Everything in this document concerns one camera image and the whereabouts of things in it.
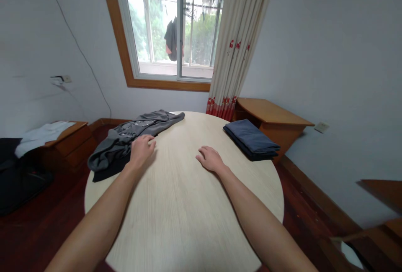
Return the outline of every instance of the forearm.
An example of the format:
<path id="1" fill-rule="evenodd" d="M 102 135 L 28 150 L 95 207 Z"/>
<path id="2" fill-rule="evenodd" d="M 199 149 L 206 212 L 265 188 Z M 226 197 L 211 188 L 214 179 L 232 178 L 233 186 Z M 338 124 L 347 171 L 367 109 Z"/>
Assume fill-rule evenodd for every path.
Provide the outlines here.
<path id="1" fill-rule="evenodd" d="M 270 270 L 316 271 L 278 219 L 228 167 L 216 173 L 232 201 L 248 240 Z"/>
<path id="2" fill-rule="evenodd" d="M 70 234 L 46 271 L 93 270 L 112 246 L 138 179 L 137 171 L 124 168 Z"/>

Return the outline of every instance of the curtain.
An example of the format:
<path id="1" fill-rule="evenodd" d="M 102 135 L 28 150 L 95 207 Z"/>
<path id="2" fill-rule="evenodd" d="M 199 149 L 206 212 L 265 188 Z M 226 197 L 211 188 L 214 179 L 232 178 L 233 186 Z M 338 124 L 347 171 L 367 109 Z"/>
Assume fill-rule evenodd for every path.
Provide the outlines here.
<path id="1" fill-rule="evenodd" d="M 224 0 L 206 113 L 230 121 L 268 0 Z"/>

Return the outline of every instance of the wooden window frame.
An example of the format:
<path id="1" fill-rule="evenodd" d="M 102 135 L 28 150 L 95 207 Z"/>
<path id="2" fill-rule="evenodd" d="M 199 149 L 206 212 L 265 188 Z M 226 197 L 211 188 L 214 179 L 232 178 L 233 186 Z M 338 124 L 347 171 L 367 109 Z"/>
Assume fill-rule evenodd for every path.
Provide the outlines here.
<path id="1" fill-rule="evenodd" d="M 145 80 L 134 78 L 129 49 L 124 33 L 123 20 L 121 18 L 119 1 L 106 0 L 106 3 L 108 5 L 114 36 L 116 38 L 117 48 L 119 50 L 121 65 L 123 66 L 124 77 L 126 78 L 128 87 L 209 92 L 211 87 L 211 83 L 209 82 Z"/>

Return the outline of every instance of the person's right hand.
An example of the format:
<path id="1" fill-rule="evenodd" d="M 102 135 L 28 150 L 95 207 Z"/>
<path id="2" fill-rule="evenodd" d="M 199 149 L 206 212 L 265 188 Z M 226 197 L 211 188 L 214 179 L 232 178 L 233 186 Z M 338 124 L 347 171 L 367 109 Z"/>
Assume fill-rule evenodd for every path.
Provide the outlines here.
<path id="1" fill-rule="evenodd" d="M 201 148 L 198 149 L 198 151 L 202 155 L 197 155 L 196 159 L 206 169 L 213 172 L 218 172 L 226 167 L 219 153 L 210 146 L 202 146 Z"/>
<path id="2" fill-rule="evenodd" d="M 151 157 L 155 150 L 156 141 L 154 140 L 151 144 L 148 144 L 148 142 L 154 138 L 152 135 L 142 135 L 133 141 L 130 161 L 127 163 L 131 169 L 139 170 L 145 161 Z"/>

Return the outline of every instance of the wooden cabinet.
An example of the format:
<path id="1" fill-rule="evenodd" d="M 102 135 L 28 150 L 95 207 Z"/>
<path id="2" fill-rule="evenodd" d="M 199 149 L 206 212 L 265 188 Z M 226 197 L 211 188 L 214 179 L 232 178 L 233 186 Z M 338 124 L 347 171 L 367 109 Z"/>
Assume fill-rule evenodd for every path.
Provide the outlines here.
<path id="1" fill-rule="evenodd" d="M 248 119 L 269 139 L 281 146 L 278 156 L 273 159 L 279 162 L 286 151 L 307 126 L 313 123 L 259 98 L 238 98 L 232 121 Z"/>
<path id="2" fill-rule="evenodd" d="M 60 134 L 57 140 L 31 151 L 30 156 L 50 172 L 76 172 L 86 164 L 97 146 L 87 122 L 75 125 Z"/>

